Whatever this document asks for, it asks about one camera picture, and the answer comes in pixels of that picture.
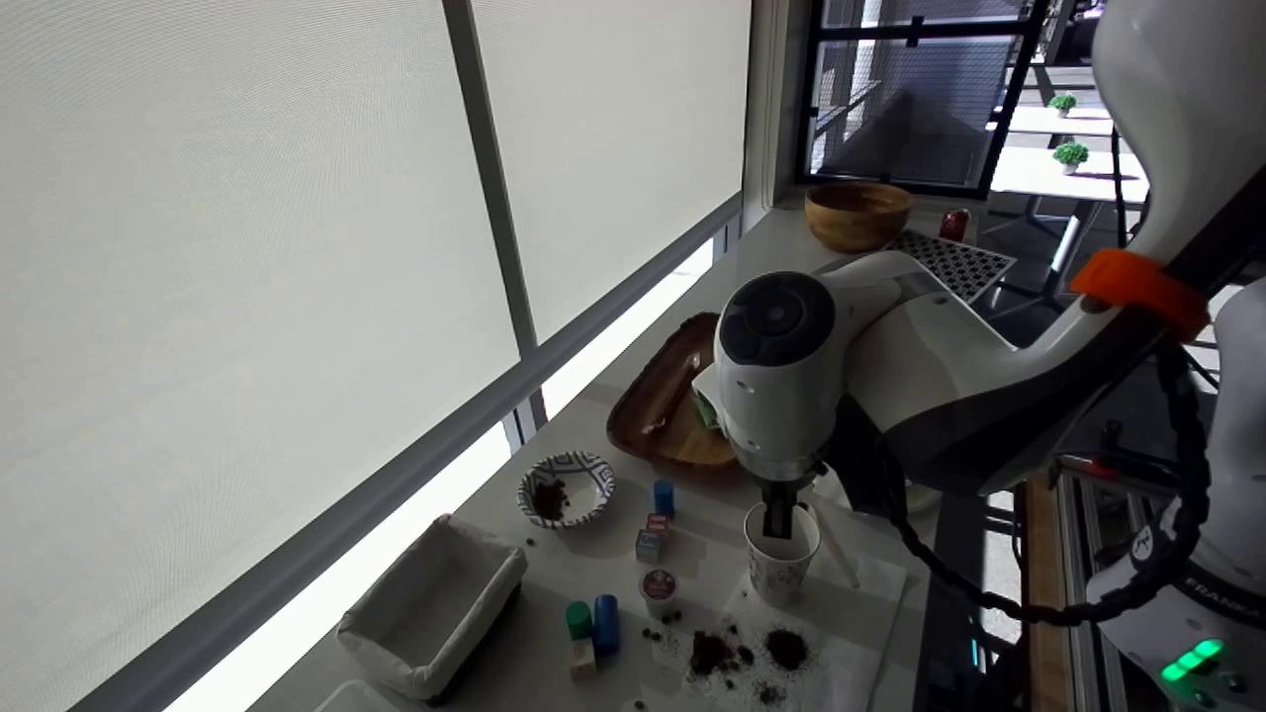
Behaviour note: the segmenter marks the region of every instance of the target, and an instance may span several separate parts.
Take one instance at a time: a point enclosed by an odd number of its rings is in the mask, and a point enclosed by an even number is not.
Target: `small green plant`
[[[1084,144],[1072,142],[1062,143],[1055,149],[1055,160],[1063,163],[1065,166],[1076,166],[1077,163],[1085,163],[1086,158],[1090,157],[1090,149]]]
[[[1077,105],[1077,98],[1071,94],[1061,94],[1051,100],[1047,106],[1056,109],[1058,111],[1067,111],[1069,109]]]

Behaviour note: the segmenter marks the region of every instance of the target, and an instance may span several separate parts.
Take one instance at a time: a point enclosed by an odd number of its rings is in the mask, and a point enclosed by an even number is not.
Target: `potted plant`
[[[1090,157],[1090,149],[1074,141],[1071,143],[1061,143],[1055,149],[1053,156],[1056,161],[1063,163],[1063,175],[1071,176]]]
[[[1061,94],[1051,100],[1047,106],[1060,113],[1061,119],[1069,118],[1069,110],[1077,105],[1077,98],[1071,94]]]

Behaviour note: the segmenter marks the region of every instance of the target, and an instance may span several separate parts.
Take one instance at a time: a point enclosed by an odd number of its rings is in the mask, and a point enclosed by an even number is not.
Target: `orange strap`
[[[1209,326],[1209,303],[1203,294],[1161,272],[1160,262],[1134,252],[1095,252],[1070,288],[1113,307],[1147,307],[1163,317],[1182,341],[1195,338]]]

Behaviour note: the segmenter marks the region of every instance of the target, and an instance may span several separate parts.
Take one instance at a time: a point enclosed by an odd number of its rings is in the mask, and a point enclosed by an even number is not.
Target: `wooden tray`
[[[730,474],[738,460],[719,429],[706,429],[695,410],[693,391],[686,390],[667,423],[643,435],[642,428],[660,417],[682,378],[694,379],[713,362],[713,334],[720,315],[695,314],[663,342],[633,384],[611,408],[606,418],[606,437],[611,445],[649,462],[670,465],[690,473]],[[682,367],[691,353],[699,352],[699,369],[686,374]]]

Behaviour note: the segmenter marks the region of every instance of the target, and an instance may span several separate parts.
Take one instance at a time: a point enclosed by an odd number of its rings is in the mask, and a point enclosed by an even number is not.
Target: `green indicator light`
[[[1204,658],[1200,656],[1199,654],[1196,654],[1196,652],[1184,652],[1182,658],[1179,658],[1179,661],[1175,663],[1175,665],[1177,665],[1179,668],[1182,668],[1184,670],[1190,670],[1191,668],[1195,668],[1200,663],[1204,663]]]
[[[1167,683],[1176,683],[1181,680],[1185,675],[1186,670],[1179,668],[1177,664],[1166,665],[1165,669],[1161,670],[1161,679]]]
[[[1195,652],[1200,658],[1213,658],[1222,650],[1223,642],[1215,637],[1200,641],[1200,645],[1195,646]]]

